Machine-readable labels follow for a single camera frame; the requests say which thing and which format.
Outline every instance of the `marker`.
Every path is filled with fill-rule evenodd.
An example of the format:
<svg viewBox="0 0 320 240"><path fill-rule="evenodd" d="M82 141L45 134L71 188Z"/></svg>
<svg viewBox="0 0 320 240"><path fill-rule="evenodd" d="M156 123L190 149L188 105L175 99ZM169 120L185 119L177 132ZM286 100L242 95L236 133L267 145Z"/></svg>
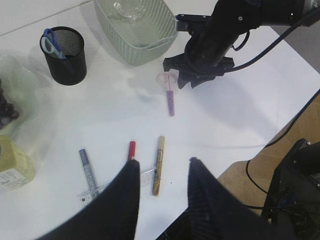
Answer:
<svg viewBox="0 0 320 240"><path fill-rule="evenodd" d="M164 148L165 148L165 137L160 136L158 140L158 149L156 152L156 170L154 171L154 182L153 182L153 188L152 188L153 196L159 195L161 168L162 168L162 161L164 157Z"/></svg>
<svg viewBox="0 0 320 240"><path fill-rule="evenodd" d="M85 149L81 149L79 153L82 161L82 167L86 178L86 182L88 183L89 191L91 192L92 199L95 199L99 193L97 191L96 179L94 173L92 172L87 152Z"/></svg>
<svg viewBox="0 0 320 240"><path fill-rule="evenodd" d="M129 153L128 153L128 161L135 159L136 154L136 142L131 141L129 144Z"/></svg>

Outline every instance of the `table surface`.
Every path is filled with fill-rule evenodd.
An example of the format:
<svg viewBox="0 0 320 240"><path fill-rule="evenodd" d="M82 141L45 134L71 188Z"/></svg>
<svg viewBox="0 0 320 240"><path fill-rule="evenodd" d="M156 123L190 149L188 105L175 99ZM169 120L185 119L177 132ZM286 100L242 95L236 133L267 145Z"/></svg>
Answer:
<svg viewBox="0 0 320 240"><path fill-rule="evenodd" d="M166 3L174 14L203 15L210 15L215 4L211 0ZM60 7L67 9L70 4ZM41 10L53 14L44 6ZM87 149L102 185L125 164L131 140L136 141L141 169L152 167L157 139L164 135L160 194L153 197L150 185L142 187L136 229L137 240L155 239L188 205L190 157L201 159L218 177L232 163L253 158L320 88L319 74L281 42L251 67L178 91L175 116L169 117L155 77L163 70L164 57L183 52L187 33L179 33L162 57L134 67L124 63L104 35L92 2L57 11L50 17L36 15L26 26L26 15L17 15L4 30L9 33L0 37L0 53L13 56L35 74L39 105L37 116L17 139L35 160L37 173L24 187L0 194L3 239L32 240L80 210L77 195L87 190L81 148ZM39 48L43 30L55 26L74 28L84 38L87 76L77 85L54 82ZM278 36L269 27L251 32L246 47L227 54L236 65L256 56Z"/></svg>
<svg viewBox="0 0 320 240"><path fill-rule="evenodd" d="M0 36L17 31L60 12L79 6L87 0L2 0Z"/></svg>

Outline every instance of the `clear plastic ruler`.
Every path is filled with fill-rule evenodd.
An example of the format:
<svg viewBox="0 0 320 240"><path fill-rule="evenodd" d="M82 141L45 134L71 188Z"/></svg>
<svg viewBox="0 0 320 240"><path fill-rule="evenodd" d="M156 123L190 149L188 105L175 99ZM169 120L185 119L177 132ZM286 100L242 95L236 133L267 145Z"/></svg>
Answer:
<svg viewBox="0 0 320 240"><path fill-rule="evenodd" d="M145 169L140 174L141 187L149 185L153 182L155 177L155 167ZM96 189L83 192L77 196L77 200L81 209L87 206L94 198L96 194L100 194L109 185L109 183L97 187Z"/></svg>

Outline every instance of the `pen holder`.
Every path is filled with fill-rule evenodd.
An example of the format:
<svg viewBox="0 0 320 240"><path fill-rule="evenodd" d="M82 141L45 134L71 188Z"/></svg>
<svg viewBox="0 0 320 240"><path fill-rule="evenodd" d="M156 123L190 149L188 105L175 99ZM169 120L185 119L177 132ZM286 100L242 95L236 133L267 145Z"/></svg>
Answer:
<svg viewBox="0 0 320 240"><path fill-rule="evenodd" d="M40 48L53 79L62 85L80 83L87 74L83 37L76 30L66 26L53 27L51 30L55 33L57 44L65 56L65 59L61 59L53 53L45 52L40 39Z"/></svg>

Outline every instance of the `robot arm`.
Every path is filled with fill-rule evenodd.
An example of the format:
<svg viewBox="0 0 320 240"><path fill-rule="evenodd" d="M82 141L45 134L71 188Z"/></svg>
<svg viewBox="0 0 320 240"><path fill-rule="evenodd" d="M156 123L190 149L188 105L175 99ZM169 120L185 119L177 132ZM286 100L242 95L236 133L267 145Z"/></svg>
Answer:
<svg viewBox="0 0 320 240"><path fill-rule="evenodd" d="M218 0L211 16L176 16L177 30L191 35L184 53L166 58L165 71L179 70L178 86L183 88L188 82L191 87L223 76L226 69L235 66L233 59L225 57L239 35L259 26L291 26L301 20L306 13L318 11L320 0ZM310 26L320 18L319 14L304 22Z"/></svg>

